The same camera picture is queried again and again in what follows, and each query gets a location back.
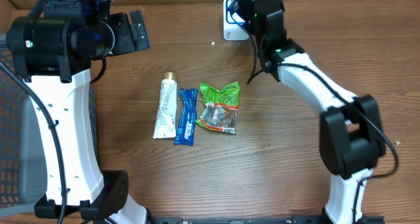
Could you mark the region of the white tube with gold cap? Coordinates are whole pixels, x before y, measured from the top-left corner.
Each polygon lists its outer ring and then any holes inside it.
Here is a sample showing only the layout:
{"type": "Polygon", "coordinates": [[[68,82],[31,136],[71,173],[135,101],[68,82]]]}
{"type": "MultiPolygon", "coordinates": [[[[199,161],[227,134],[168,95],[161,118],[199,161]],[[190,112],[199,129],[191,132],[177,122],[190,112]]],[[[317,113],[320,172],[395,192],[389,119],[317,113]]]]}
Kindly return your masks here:
{"type": "Polygon", "coordinates": [[[175,138],[177,113],[177,75],[164,73],[161,81],[159,104],[153,139],[175,138]]]}

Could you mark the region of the blue snack wrapper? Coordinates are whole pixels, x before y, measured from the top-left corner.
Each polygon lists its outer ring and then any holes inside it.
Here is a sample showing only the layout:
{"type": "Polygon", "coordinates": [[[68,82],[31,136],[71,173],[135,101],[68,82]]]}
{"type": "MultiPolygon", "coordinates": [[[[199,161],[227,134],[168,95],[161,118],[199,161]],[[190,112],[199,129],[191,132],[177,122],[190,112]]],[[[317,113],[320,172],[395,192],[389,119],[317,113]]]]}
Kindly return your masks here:
{"type": "Polygon", "coordinates": [[[183,109],[178,122],[177,134],[174,145],[194,145],[194,132],[197,119],[197,89],[180,89],[179,90],[183,109]]]}

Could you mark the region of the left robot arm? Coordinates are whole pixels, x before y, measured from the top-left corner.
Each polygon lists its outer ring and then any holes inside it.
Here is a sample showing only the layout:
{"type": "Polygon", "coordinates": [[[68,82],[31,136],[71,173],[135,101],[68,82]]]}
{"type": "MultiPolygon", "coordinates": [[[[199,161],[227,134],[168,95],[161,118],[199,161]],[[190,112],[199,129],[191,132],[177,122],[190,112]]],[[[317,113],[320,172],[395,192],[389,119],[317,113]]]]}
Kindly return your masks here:
{"type": "Polygon", "coordinates": [[[112,0],[39,0],[6,34],[9,76],[31,97],[47,166],[38,218],[146,224],[148,211],[129,195],[123,170],[101,170],[95,154],[91,63],[149,47],[131,14],[110,12],[112,0]]]}

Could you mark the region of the green snack bag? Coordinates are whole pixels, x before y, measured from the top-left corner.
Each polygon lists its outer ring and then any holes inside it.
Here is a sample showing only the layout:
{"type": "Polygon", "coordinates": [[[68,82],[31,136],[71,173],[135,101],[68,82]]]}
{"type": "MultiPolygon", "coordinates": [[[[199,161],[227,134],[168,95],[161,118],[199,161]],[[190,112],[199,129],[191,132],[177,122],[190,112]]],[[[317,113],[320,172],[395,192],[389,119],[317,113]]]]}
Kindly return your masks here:
{"type": "Polygon", "coordinates": [[[230,83],[221,91],[206,83],[199,86],[205,109],[196,123],[211,131],[235,135],[239,110],[239,83],[230,83]]]}

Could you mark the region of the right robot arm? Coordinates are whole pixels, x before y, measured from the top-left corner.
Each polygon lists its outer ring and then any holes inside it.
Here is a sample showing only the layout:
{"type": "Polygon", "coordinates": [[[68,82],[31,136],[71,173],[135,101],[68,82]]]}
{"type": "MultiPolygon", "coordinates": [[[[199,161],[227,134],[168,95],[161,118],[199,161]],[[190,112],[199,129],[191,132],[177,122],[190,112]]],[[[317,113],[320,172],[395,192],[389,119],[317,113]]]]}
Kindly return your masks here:
{"type": "Polygon", "coordinates": [[[282,0],[230,0],[226,11],[254,37],[255,62],[262,71],[294,90],[320,117],[319,151],[331,184],[315,222],[384,223],[362,213],[365,185],[386,150],[375,99],[336,84],[287,36],[282,0]]]}

